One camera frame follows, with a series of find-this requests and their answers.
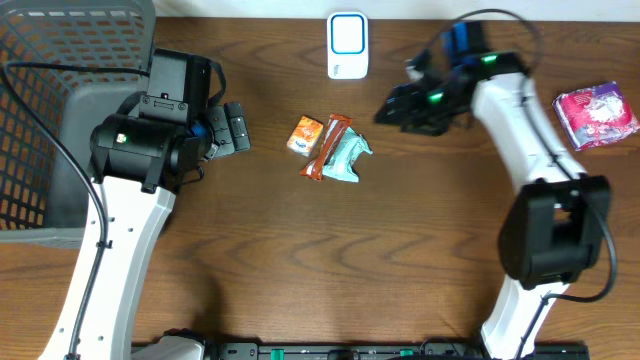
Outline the small orange packet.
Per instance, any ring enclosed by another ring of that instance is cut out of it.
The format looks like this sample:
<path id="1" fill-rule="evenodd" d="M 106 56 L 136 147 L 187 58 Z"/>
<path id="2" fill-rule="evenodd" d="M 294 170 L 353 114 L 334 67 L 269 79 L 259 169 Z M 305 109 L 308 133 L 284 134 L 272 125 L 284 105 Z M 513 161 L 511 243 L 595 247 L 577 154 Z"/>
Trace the small orange packet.
<path id="1" fill-rule="evenodd" d="M 324 124 L 307 116 L 302 116 L 287 140 L 287 148 L 297 154 L 311 155 L 324 130 Z"/>

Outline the red orange snack bar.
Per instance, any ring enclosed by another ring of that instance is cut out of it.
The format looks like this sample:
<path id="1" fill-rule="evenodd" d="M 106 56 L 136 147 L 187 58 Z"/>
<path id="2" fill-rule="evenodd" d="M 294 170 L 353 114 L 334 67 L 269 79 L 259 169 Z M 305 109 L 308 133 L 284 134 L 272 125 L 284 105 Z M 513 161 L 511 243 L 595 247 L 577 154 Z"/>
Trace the red orange snack bar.
<path id="1" fill-rule="evenodd" d="M 331 114 L 328 128 L 324 136 L 319 155 L 310 161 L 301 171 L 301 176 L 320 181 L 323 178 L 323 167 L 334 153 L 335 148 L 342 140 L 346 130 L 351 126 L 353 119 L 344 115 Z"/>

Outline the teal snack wrapper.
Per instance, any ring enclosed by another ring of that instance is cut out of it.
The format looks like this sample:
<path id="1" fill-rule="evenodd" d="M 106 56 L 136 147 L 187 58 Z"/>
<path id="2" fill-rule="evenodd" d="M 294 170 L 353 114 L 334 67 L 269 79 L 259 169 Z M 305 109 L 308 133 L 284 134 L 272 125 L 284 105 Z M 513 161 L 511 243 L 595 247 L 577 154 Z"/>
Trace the teal snack wrapper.
<path id="1" fill-rule="evenodd" d="M 354 171 L 353 165 L 361 153 L 372 155 L 373 151 L 366 139 L 349 127 L 333 156 L 323 166 L 322 174 L 336 180 L 358 183 L 359 176 Z"/>

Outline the purple pink pad package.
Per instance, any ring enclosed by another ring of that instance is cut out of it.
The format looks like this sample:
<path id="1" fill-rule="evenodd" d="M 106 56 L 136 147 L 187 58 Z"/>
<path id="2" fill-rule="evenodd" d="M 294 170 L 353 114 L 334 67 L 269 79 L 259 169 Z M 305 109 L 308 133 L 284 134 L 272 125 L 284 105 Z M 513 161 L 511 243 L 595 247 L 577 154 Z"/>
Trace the purple pink pad package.
<path id="1" fill-rule="evenodd" d="M 563 93 L 552 107 L 576 151 L 615 143 L 639 130 L 639 120 L 615 81 Z"/>

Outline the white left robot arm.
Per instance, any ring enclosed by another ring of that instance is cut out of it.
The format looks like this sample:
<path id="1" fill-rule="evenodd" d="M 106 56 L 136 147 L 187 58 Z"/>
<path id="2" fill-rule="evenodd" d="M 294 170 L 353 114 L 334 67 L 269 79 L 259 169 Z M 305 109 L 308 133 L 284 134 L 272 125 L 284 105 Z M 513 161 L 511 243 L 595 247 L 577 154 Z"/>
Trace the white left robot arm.
<path id="1" fill-rule="evenodd" d="M 242 107 L 137 95 L 92 132 L 86 226 L 45 359 L 129 359 L 151 254 L 185 173 L 250 147 Z"/>

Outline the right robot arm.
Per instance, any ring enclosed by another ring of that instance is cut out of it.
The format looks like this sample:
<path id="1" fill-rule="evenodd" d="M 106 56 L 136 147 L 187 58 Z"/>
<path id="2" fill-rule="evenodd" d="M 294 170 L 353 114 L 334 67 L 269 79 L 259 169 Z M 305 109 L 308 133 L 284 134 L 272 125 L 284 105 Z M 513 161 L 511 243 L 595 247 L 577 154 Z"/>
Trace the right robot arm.
<path id="1" fill-rule="evenodd" d="M 589 175 L 557 137 L 542 108 L 533 73 L 514 52 L 489 47 L 479 11 L 450 20 L 434 36 L 450 72 L 440 76 L 429 50 L 406 67 L 409 82 L 395 87 L 376 113 L 378 123 L 429 136 L 446 133 L 470 114 L 488 131 L 510 175 L 515 199 L 498 235 L 505 277 L 480 329 L 487 359 L 522 359 L 552 305 L 601 252 L 615 253 L 607 223 L 610 186 Z"/>

